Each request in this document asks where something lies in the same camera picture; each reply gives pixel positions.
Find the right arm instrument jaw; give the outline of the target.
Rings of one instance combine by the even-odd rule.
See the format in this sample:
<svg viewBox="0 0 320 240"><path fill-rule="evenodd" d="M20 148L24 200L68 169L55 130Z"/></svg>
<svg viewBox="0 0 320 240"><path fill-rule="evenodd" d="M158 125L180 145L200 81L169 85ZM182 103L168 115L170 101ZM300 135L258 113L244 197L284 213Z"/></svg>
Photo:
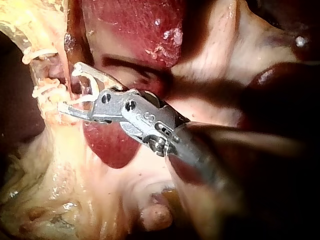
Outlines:
<svg viewBox="0 0 320 240"><path fill-rule="evenodd" d="M120 83L115 77L112 75L102 72L94 67L85 64L83 62L76 62L74 64L74 76L82 76L88 79L95 79L104 84L105 88L114 88L117 90L124 90L125 86Z"/></svg>
<svg viewBox="0 0 320 240"><path fill-rule="evenodd" d="M84 121L91 121L92 120L91 111L78 109L78 108L75 108L71 105L63 103L63 102L59 102L57 104L57 110L60 113L67 114L67 115L75 117L77 119L81 119Z"/></svg>

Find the right arm instrument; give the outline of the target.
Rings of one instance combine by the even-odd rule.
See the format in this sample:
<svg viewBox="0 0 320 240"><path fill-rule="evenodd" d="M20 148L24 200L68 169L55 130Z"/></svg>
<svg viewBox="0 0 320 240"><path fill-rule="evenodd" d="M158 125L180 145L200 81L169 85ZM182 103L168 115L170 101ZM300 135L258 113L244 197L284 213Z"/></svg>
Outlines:
<svg viewBox="0 0 320 240"><path fill-rule="evenodd" d="M123 131L148 146L160 157L174 130L190 120L147 90L120 91L107 88L94 101L89 120L100 124L118 122Z"/></svg>

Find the left arm instrument jaw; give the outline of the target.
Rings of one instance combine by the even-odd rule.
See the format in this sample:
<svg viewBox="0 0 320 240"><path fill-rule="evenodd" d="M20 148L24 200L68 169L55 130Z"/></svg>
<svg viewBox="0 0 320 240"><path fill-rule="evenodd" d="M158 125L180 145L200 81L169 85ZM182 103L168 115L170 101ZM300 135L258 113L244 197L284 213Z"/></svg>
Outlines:
<svg viewBox="0 0 320 240"><path fill-rule="evenodd" d="M0 31L3 32L10 40L17 45L24 55L32 51L32 30L29 23L15 25L9 22L0 23Z"/></svg>

